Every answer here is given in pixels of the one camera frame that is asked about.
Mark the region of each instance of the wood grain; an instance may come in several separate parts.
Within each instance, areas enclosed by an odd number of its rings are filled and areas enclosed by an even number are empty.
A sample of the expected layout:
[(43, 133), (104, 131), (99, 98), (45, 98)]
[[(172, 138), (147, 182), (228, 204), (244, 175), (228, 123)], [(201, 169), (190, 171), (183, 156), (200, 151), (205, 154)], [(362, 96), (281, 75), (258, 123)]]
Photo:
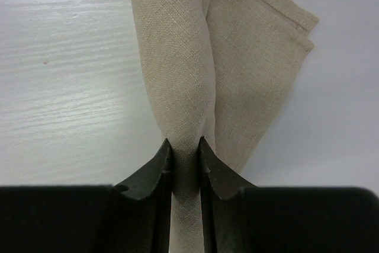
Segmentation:
[(0, 2), (0, 184), (115, 183), (151, 158), (130, 0)]

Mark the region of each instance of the white wood grain table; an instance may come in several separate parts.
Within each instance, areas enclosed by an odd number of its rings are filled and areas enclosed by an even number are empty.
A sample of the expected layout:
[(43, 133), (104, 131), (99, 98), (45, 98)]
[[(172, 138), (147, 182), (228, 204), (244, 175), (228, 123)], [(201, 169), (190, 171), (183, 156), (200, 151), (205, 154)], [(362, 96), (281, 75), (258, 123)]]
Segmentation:
[(115, 183), (160, 145), (130, 0), (1, 0), (0, 184)]
[[(379, 194), (377, 0), (294, 0), (320, 18), (243, 174)], [(160, 145), (130, 0), (0, 0), (0, 184), (116, 183)]]

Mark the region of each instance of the fabric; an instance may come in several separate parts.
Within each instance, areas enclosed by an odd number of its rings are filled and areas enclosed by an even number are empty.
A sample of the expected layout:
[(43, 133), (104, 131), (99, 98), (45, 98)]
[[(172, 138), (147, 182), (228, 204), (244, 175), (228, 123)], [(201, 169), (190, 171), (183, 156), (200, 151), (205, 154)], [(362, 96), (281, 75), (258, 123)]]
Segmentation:
[(318, 19), (291, 0), (131, 0), (155, 119), (173, 147), (171, 253), (203, 252), (204, 136), (240, 171), (283, 104)]

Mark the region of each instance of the beige linen fabric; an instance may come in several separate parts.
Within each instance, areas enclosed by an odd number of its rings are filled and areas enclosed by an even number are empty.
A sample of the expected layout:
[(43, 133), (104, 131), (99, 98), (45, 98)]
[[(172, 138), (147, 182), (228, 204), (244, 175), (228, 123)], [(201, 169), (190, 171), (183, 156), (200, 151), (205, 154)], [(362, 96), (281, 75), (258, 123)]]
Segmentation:
[(290, 0), (131, 0), (155, 119), (175, 155), (171, 253), (203, 252), (195, 154), (240, 171), (285, 100), (317, 18)]

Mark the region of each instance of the beige napkin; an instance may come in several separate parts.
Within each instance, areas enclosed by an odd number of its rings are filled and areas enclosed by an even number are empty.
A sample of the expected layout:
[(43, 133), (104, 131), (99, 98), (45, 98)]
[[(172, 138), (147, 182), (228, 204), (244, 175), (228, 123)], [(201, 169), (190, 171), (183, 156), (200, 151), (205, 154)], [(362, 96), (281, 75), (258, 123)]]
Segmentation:
[(150, 105), (175, 154), (171, 253), (203, 252), (201, 136), (240, 171), (313, 44), (290, 0), (131, 0)]

